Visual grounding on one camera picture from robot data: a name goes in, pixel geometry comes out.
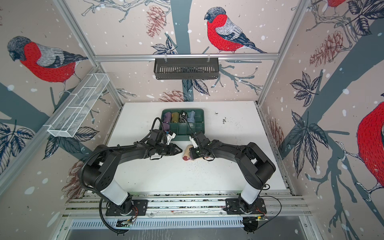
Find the purple striped sock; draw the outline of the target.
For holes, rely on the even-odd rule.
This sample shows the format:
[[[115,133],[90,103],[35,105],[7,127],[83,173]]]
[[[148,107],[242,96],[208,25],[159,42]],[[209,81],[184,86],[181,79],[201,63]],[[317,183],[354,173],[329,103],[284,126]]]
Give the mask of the purple striped sock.
[[[166,122],[166,121],[162,121],[162,128],[163,128],[163,131],[169,132],[170,131],[170,123]]]

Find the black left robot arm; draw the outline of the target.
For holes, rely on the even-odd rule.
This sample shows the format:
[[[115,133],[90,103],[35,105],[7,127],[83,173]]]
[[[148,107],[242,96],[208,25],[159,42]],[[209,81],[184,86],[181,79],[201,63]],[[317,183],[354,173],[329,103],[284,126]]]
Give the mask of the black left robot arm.
[[[99,145],[78,172],[80,185],[113,205],[120,215],[129,215],[136,208],[132,196],[115,180],[119,165],[152,156],[161,159],[182,152],[176,144],[168,142],[161,130],[151,130],[142,140],[129,146]]]

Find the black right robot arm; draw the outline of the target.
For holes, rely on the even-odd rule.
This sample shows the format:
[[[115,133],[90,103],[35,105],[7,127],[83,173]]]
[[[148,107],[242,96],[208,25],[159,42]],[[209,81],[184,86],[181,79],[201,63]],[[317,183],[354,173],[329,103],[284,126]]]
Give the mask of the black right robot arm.
[[[257,201],[267,181],[275,173],[276,166],[260,147],[253,142],[247,145],[230,145],[219,140],[210,141],[203,132],[191,134],[189,139],[193,144],[190,148],[193,159],[202,158],[208,162],[225,159],[234,162],[247,181],[237,200],[237,206],[228,206],[226,211],[231,214],[261,213],[257,208]]]

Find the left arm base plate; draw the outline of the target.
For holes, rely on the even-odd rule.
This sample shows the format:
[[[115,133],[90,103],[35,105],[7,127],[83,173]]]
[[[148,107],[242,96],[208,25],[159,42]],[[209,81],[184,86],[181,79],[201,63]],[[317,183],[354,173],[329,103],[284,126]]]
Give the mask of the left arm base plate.
[[[121,206],[118,206],[110,202],[107,205],[106,216],[145,216],[148,203],[148,200],[126,200]]]

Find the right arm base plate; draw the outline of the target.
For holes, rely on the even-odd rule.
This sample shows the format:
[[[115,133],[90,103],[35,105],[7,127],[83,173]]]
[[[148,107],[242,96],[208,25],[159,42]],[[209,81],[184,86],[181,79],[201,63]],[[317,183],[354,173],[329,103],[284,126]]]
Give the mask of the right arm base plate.
[[[257,198],[252,204],[248,204],[241,197],[237,199],[225,199],[223,210],[228,215],[265,215],[267,213],[264,200]]]

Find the beige maroon striped sock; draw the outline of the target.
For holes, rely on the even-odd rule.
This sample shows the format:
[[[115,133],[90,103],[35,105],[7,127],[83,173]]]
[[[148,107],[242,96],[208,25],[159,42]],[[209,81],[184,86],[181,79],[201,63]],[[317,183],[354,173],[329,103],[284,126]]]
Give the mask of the beige maroon striped sock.
[[[191,161],[191,160],[194,159],[192,157],[192,154],[191,154],[191,148],[193,149],[194,146],[193,145],[187,145],[187,147],[185,149],[185,152],[184,152],[184,155],[183,155],[183,160],[184,161]]]

